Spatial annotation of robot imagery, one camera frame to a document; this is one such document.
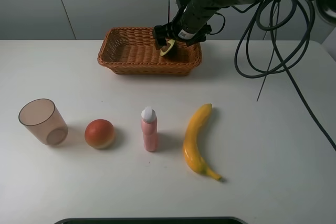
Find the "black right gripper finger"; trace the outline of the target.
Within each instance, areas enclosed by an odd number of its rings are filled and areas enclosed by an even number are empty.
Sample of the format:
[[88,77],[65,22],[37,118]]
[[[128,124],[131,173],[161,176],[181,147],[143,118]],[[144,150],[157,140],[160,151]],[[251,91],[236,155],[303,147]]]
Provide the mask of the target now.
[[154,26],[153,38],[155,39],[155,47],[157,50],[166,46],[167,39],[171,39],[171,24]]

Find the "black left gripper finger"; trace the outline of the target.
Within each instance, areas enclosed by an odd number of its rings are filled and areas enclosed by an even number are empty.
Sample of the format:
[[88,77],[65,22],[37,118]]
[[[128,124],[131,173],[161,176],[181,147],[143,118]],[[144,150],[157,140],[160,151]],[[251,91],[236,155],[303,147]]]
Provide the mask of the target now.
[[192,46],[194,44],[204,42],[206,40],[206,34],[197,33],[192,39],[187,40],[185,43],[187,46]]

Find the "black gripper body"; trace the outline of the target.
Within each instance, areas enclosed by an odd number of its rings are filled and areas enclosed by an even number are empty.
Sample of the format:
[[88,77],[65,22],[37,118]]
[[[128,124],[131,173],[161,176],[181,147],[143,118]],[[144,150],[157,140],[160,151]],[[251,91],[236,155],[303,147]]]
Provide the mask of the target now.
[[197,33],[209,35],[212,28],[207,24],[212,17],[212,9],[193,3],[182,5],[171,22],[171,39],[187,41]]

